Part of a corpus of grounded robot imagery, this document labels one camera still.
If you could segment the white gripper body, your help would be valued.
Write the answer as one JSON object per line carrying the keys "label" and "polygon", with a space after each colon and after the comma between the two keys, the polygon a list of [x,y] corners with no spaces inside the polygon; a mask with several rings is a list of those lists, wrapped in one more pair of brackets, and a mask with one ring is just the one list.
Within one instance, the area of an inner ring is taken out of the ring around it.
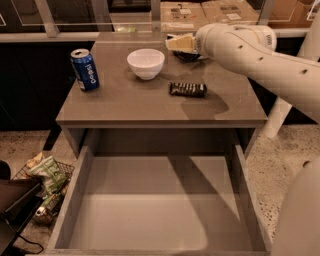
{"label": "white gripper body", "polygon": [[231,50],[225,39],[225,34],[233,29],[231,25],[213,23],[201,27],[195,35],[195,48],[197,52],[215,60],[226,59],[231,56]]}

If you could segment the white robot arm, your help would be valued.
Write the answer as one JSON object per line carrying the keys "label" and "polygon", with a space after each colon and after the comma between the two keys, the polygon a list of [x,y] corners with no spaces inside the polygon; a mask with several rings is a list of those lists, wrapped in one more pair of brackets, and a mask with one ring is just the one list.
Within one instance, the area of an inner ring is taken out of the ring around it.
{"label": "white robot arm", "polygon": [[[213,23],[165,41],[169,50],[197,52],[251,78],[320,123],[320,63],[275,51],[274,31],[263,25]],[[277,223],[271,256],[320,256],[320,158],[291,183]]]}

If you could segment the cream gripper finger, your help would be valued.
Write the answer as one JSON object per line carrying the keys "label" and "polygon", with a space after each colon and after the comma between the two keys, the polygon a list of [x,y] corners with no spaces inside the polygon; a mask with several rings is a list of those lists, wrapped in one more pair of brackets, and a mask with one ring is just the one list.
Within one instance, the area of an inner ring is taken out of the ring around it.
{"label": "cream gripper finger", "polygon": [[192,53],[195,50],[195,40],[192,33],[177,35],[165,40],[168,50]]}

